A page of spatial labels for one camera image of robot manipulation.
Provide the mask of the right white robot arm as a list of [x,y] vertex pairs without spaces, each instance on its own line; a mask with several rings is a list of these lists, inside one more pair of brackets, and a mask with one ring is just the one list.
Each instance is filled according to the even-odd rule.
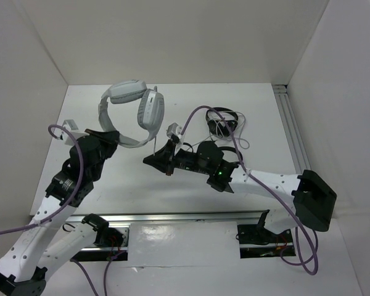
[[195,152],[189,152],[169,140],[143,163],[167,176],[175,169],[207,175],[207,184],[218,192],[277,200],[282,208],[264,211],[257,224],[257,235],[264,242],[296,227],[329,230],[337,194],[317,173],[304,170],[300,175],[280,175],[243,169],[240,161],[225,160],[224,151],[214,142],[204,141]]

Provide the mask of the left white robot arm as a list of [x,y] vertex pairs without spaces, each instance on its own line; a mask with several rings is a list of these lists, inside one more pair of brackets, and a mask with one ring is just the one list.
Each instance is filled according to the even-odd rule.
[[123,234],[96,214],[86,215],[64,238],[53,244],[58,230],[93,190],[104,163],[117,149],[117,131],[86,130],[75,138],[62,169],[52,178],[31,222],[18,229],[20,237],[0,259],[0,292],[41,295],[47,281],[66,262],[90,245],[119,251]]

